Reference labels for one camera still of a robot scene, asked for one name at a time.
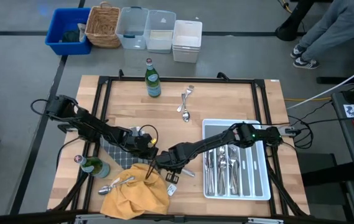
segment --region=spoon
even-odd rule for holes
[[[186,93],[183,93],[182,94],[182,104],[184,106],[184,112],[182,112],[182,119],[183,119],[183,121],[188,122],[189,118],[190,118],[190,114],[187,111],[187,106],[185,105],[185,100],[186,100],[185,96],[186,96]]]
[[[126,182],[129,182],[130,180],[134,180],[135,177],[134,176],[131,176],[130,178],[122,181],[122,182],[118,182],[118,183],[115,183],[113,184],[112,186],[110,185],[105,185],[103,187],[100,188],[100,190],[98,191],[98,194],[99,195],[106,195],[107,193],[109,193],[113,188],[121,185],[121,184],[125,184]]]

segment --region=wooden tabletop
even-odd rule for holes
[[[99,76],[84,75],[77,93],[77,101],[83,108],[90,110],[95,97]],[[279,80],[265,80],[269,109],[273,123],[288,122],[287,111],[283,100]],[[188,85],[194,85],[195,90],[187,100],[187,109],[191,120],[182,121],[177,107],[181,103],[180,94]],[[109,125],[125,128],[151,124],[159,131],[157,147],[160,151],[167,150],[179,142],[195,142],[202,139],[202,121],[207,118],[217,119],[252,119],[255,120],[253,96],[248,84],[232,83],[177,83],[162,82],[162,94],[158,98],[148,96],[144,82],[113,81],[106,119]],[[105,85],[101,92],[97,117],[100,116],[105,94]],[[261,93],[258,89],[261,117],[265,121]],[[76,138],[77,133],[68,133],[65,142]],[[292,139],[284,141],[293,144]],[[55,175],[48,208],[60,203],[77,179],[78,164],[73,157],[81,154],[84,142],[78,140],[63,149],[59,167]],[[299,164],[295,150],[286,145],[280,145],[279,162],[283,184],[293,200],[300,208],[309,214],[307,199],[301,179]],[[122,168],[105,152],[100,150],[99,158],[109,163],[111,172],[105,179],[95,179],[90,200],[90,212],[99,212],[103,196],[97,191],[110,184],[113,177]],[[170,198],[170,215],[223,215],[223,216],[270,216],[268,201],[249,200],[218,200],[208,199],[203,195],[203,164],[202,156],[198,156],[186,165],[194,171],[194,178],[180,175],[177,191]],[[277,213],[281,214],[279,194],[273,185]],[[78,208],[82,208],[86,183],[80,192]]]

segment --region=blue bin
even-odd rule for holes
[[[92,44],[84,37],[83,42],[61,43],[63,33],[77,30],[77,24],[86,24],[90,8],[56,9],[52,16],[45,44],[57,55],[83,55],[91,52]]]

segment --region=concrete floor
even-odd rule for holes
[[[85,7],[99,2],[86,0]],[[117,7],[174,11],[178,19],[202,21],[203,31],[272,32],[289,16],[277,1],[270,0],[229,0],[227,4],[219,0],[115,0],[112,3]],[[0,30],[47,30],[54,9],[77,6],[78,0],[0,1]],[[307,30],[327,7],[328,4],[315,4],[304,19]],[[0,215],[7,213],[12,203],[39,120],[29,104],[34,99],[47,97],[59,65],[60,57],[44,44],[44,39],[0,36]],[[321,67],[311,71],[292,66],[289,54],[297,41],[283,42],[275,37],[204,36],[196,64],[174,62],[172,54],[121,47],[93,48],[89,55],[68,57],[57,93],[75,96],[82,75],[116,75],[122,68],[126,75],[143,76],[148,57],[153,59],[163,77],[214,77],[224,72],[230,78],[279,79],[285,98],[308,98],[330,88],[316,84],[317,76],[354,74],[354,40],[327,51],[319,58]],[[301,117],[318,106],[320,103],[307,103],[290,110],[289,114]],[[326,106],[308,120],[334,117],[332,107]],[[314,145],[306,152],[335,153],[338,163],[351,160],[338,123],[316,124],[313,129]],[[64,136],[56,123],[48,123],[21,212],[41,212],[47,208],[56,155]],[[341,219],[342,215],[340,207],[310,205],[310,210],[316,217]]]

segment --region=cutlery tray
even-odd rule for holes
[[[203,120],[203,138],[208,138],[216,134],[222,133],[234,123],[249,123],[256,124],[258,121],[250,120],[230,120],[230,119],[204,119]],[[239,148],[235,145],[222,146],[225,149],[225,194],[219,194],[218,189],[218,164],[220,156],[217,155],[218,148],[212,151],[203,153],[203,192],[206,198],[217,199],[235,199],[235,200],[269,200],[271,193],[269,189],[268,173],[265,162],[264,145],[262,141],[256,142],[252,147],[246,149]],[[234,194],[231,188],[231,150],[235,149],[237,152],[237,160],[239,161],[237,173],[238,193]],[[209,166],[206,163],[207,157],[212,155],[212,172],[209,171]],[[210,178],[213,174],[214,190],[208,192]]]

